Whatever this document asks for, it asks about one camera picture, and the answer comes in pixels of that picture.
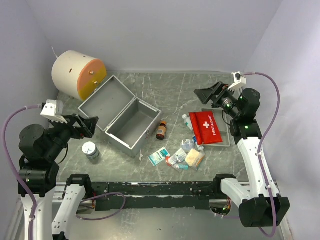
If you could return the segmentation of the red first aid pouch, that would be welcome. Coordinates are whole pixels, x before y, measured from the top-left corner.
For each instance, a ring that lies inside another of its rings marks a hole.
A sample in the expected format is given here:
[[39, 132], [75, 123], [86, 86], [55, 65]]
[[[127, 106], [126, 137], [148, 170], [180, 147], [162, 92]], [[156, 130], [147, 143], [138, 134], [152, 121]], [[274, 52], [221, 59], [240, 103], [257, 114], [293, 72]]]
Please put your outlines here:
[[190, 112], [189, 117], [199, 145], [223, 141], [212, 111]]

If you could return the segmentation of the clear bag with mask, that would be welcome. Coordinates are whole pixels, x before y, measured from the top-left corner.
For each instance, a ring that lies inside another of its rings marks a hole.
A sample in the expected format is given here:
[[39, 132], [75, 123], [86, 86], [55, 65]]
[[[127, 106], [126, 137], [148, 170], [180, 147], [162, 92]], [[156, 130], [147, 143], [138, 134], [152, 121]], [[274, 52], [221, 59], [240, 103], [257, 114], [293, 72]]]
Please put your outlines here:
[[194, 147], [195, 143], [191, 139], [184, 139], [181, 141], [180, 147], [186, 152], [189, 153]]

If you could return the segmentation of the beige gauze packet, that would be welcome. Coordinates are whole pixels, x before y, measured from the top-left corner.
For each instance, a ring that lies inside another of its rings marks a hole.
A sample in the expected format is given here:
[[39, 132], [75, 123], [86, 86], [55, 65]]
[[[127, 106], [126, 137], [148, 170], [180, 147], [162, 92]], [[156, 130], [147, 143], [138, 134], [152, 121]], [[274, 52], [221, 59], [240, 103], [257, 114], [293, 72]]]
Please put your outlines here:
[[204, 157], [205, 153], [203, 151], [199, 152], [195, 149], [191, 149], [187, 154], [185, 162], [188, 164], [189, 167], [197, 168]]

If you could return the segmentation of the printed clear plastic packet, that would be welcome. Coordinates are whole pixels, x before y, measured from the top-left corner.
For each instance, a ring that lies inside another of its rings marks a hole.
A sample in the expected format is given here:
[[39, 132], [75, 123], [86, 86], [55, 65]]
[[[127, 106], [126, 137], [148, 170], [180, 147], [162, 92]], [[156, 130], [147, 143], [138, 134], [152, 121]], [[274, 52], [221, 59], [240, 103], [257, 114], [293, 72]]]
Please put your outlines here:
[[172, 156], [167, 156], [165, 161], [168, 166], [174, 167], [178, 164], [183, 163], [186, 160], [186, 158], [187, 153], [182, 148], [180, 148]]

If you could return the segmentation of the teal wipe sachet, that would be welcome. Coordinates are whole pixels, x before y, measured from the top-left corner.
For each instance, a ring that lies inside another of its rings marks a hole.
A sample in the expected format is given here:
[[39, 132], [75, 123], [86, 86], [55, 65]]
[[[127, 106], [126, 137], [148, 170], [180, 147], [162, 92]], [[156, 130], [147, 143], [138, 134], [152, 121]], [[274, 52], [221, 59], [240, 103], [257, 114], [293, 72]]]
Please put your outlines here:
[[164, 161], [167, 157], [170, 157], [170, 153], [167, 151], [165, 147], [162, 147], [155, 153], [151, 154], [148, 159], [151, 162], [151, 164], [155, 167], [162, 161]]

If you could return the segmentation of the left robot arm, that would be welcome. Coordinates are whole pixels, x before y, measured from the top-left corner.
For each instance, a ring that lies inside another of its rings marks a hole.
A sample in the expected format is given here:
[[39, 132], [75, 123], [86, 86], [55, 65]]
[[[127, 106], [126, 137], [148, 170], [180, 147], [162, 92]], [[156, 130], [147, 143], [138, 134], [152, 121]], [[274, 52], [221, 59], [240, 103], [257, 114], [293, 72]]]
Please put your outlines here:
[[18, 172], [18, 185], [24, 209], [25, 237], [29, 240], [67, 240], [81, 200], [93, 196], [94, 188], [88, 174], [73, 174], [67, 180], [66, 196], [55, 218], [52, 206], [60, 169], [56, 158], [69, 147], [70, 139], [91, 139], [96, 131], [97, 116], [83, 118], [64, 115], [63, 121], [50, 120], [51, 128], [32, 124], [20, 135], [19, 149], [23, 155]]

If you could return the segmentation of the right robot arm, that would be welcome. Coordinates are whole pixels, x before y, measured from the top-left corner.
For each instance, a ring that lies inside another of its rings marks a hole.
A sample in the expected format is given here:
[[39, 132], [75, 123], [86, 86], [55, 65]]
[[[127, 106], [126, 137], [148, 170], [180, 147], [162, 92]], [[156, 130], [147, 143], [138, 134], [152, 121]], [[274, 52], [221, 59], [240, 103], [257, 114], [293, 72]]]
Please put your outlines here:
[[290, 208], [290, 201], [281, 196], [273, 181], [262, 148], [264, 138], [255, 119], [260, 93], [246, 88], [235, 98], [228, 85], [222, 82], [196, 89], [194, 93], [202, 104], [212, 102], [212, 108], [221, 108], [231, 117], [230, 133], [248, 175], [249, 189], [232, 174], [216, 175], [211, 184], [213, 195], [218, 199], [229, 197], [238, 207], [239, 219], [246, 228], [278, 227]]

